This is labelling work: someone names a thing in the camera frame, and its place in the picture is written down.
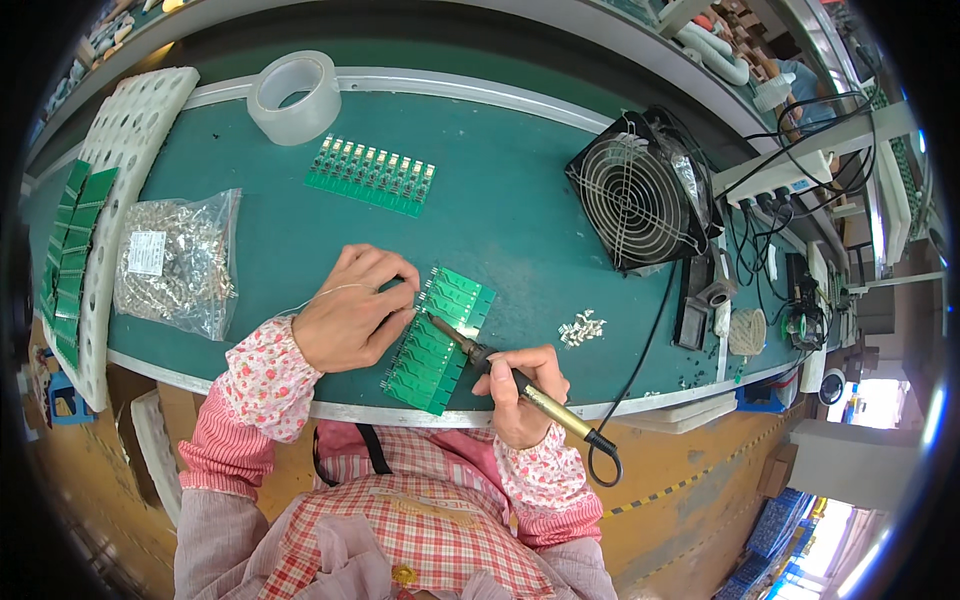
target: label on plastic bag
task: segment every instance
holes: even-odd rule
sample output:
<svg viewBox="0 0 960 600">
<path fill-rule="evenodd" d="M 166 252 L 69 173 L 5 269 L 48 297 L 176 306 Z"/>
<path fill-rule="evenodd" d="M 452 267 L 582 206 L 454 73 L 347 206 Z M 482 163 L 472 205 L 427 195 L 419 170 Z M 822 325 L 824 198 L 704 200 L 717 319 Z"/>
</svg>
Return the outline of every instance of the label on plastic bag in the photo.
<svg viewBox="0 0 960 600">
<path fill-rule="evenodd" d="M 162 275 L 163 248 L 166 243 L 166 231 L 134 231 L 131 233 L 127 273 Z"/>
</svg>

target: bag of connector pins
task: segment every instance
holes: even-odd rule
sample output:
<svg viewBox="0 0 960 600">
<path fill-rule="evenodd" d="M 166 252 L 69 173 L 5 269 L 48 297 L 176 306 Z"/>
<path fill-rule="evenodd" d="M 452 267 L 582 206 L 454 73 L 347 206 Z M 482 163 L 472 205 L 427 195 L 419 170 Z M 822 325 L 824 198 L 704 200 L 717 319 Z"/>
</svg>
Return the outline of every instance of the bag of connector pins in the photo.
<svg viewBox="0 0 960 600">
<path fill-rule="evenodd" d="M 233 251 L 241 190 L 206 200 L 153 200 L 124 218 L 113 306 L 221 342 L 236 305 Z"/>
</svg>

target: white foam tray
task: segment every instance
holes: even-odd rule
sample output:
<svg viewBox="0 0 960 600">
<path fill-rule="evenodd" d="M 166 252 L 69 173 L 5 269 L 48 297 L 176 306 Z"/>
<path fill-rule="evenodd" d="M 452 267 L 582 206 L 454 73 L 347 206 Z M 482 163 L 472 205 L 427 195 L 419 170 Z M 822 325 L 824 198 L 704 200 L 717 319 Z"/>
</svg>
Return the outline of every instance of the white foam tray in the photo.
<svg viewBox="0 0 960 600">
<path fill-rule="evenodd" d="M 671 433 L 671 434 L 682 434 L 690 431 L 691 429 L 696 429 L 701 425 L 706 425 L 714 419 L 719 419 L 724 415 L 731 413 L 736 410 L 736 399 L 727 400 L 726 402 L 721 403 L 718 406 L 714 406 L 702 413 L 693 415 L 686 419 L 680 419 L 676 421 L 663 421 L 663 420 L 644 420 L 644 419 L 634 419 L 631 420 L 628 424 L 632 427 L 643 431 L 657 431 L 660 433 Z"/>
<path fill-rule="evenodd" d="M 107 333 L 113 299 L 113 271 L 123 218 L 139 199 L 163 140 L 200 73 L 193 67 L 160 69 L 127 78 L 100 105 L 86 134 L 80 160 L 90 172 L 118 167 L 116 180 L 97 220 L 84 275 L 78 329 L 78 369 L 57 352 L 53 329 L 43 324 L 60 368 L 94 411 L 107 408 Z"/>
<path fill-rule="evenodd" d="M 170 450 L 170 437 L 160 411 L 160 393 L 152 390 L 130 403 L 136 441 L 140 444 L 147 471 L 154 480 L 156 495 L 176 528 L 180 522 L 183 489 L 177 475 L 177 461 Z"/>
</svg>

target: green circuit board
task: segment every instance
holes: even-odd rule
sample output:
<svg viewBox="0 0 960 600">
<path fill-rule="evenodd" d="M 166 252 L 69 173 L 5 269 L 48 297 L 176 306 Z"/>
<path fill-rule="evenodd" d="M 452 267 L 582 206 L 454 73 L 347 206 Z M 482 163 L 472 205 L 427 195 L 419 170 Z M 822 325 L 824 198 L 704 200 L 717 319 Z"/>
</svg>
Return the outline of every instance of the green circuit board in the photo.
<svg viewBox="0 0 960 600">
<path fill-rule="evenodd" d="M 384 394 L 433 415 L 450 400 L 467 356 L 427 319 L 432 313 L 475 339 L 496 293 L 449 269 L 432 271 L 420 295 L 418 314 L 410 323 L 394 364 L 380 385 Z"/>
<path fill-rule="evenodd" d="M 53 288 L 56 303 L 52 326 L 57 338 L 57 350 L 74 369 L 77 369 L 80 360 L 78 350 L 80 301 L 83 297 L 84 273 L 90 252 L 90 240 L 96 228 L 97 218 L 100 216 L 100 209 L 107 201 L 118 171 L 117 168 L 107 169 L 86 178 L 84 190 L 75 200 L 66 235 L 60 246 L 59 273 Z"/>
<path fill-rule="evenodd" d="M 330 134 L 304 184 L 417 218 L 437 168 Z"/>
<path fill-rule="evenodd" d="M 54 230 L 47 245 L 47 258 L 44 261 L 43 279 L 40 281 L 40 313 L 49 325 L 52 325 L 57 308 L 55 291 L 60 279 L 60 265 L 63 260 L 63 245 L 66 242 L 70 221 L 73 219 L 77 200 L 84 191 L 86 176 L 90 165 L 82 160 L 73 163 L 70 175 L 67 176 L 66 186 L 60 195 L 57 205 L 57 214 L 54 217 Z"/>
</svg>

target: floor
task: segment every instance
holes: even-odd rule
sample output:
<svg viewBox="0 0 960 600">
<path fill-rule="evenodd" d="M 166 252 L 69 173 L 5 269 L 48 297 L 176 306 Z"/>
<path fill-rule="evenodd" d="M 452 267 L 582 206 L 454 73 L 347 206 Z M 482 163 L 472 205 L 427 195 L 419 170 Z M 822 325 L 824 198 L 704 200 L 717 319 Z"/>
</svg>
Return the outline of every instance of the floor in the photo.
<svg viewBox="0 0 960 600">
<path fill-rule="evenodd" d="M 36 406 L 26 405 L 28 421 L 36 422 Z M 108 408 L 92 423 L 41 427 L 33 447 L 44 478 L 95 546 L 145 597 L 169 598 L 175 530 L 155 500 L 141 499 L 114 417 Z M 800 418 L 796 410 L 785 418 L 732 413 L 683 435 L 609 425 L 626 474 L 615 488 L 597 493 L 607 509 L 600 521 L 604 556 L 620 598 L 710 598 L 734 567 L 762 506 L 756 484 L 763 460 Z M 259 499 L 267 518 L 310 488 L 310 445 L 309 435 L 277 445 L 276 470 Z M 612 467 L 605 467 L 599 474 L 608 478 Z"/>
</svg>

